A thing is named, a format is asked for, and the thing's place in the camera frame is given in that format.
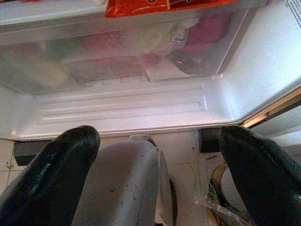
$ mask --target tiled floor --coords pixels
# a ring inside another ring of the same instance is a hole
[[[194,131],[154,134],[153,139],[163,150],[167,168],[172,179],[178,200],[178,226],[204,226],[204,211],[200,204],[202,194],[200,186],[206,189],[205,157],[198,154]],[[101,139],[101,148],[129,137],[109,137]],[[13,157],[13,143],[0,140],[0,192],[24,169],[19,167]]]

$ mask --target red package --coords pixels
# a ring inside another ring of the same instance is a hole
[[[235,0],[109,0],[106,17],[133,16],[231,4]]]

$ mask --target food item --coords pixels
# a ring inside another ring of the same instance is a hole
[[[106,17],[133,16],[146,13],[210,7],[234,0],[109,0]]]

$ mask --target open refrigerator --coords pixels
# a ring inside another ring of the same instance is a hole
[[[240,124],[301,85],[297,1],[107,19],[88,0],[0,8],[0,137]]]

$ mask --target refrigerator crisper drawer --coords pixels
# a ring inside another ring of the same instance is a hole
[[[111,29],[113,19],[104,32],[21,42],[10,27],[0,32],[1,71],[11,75],[0,79],[0,137],[52,139],[84,124],[101,136],[239,124],[301,85],[301,29],[285,3],[141,26],[118,18],[124,29]]]
[[[76,90],[87,82],[207,77],[221,66],[247,10],[117,31],[0,46],[0,83],[27,94]]]

